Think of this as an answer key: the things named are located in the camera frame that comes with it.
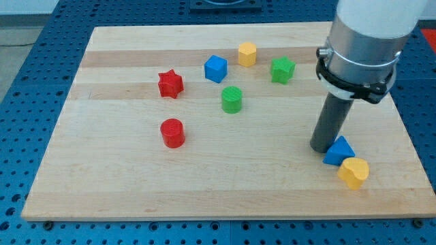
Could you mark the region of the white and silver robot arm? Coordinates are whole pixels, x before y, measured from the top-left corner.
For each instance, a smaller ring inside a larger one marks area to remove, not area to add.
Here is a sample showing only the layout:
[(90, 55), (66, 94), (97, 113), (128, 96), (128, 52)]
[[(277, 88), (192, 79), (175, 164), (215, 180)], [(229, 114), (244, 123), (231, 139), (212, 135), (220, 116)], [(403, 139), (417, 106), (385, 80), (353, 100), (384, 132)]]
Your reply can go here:
[(340, 0), (316, 74), (342, 100), (379, 103), (396, 80), (396, 64), (427, 0)]

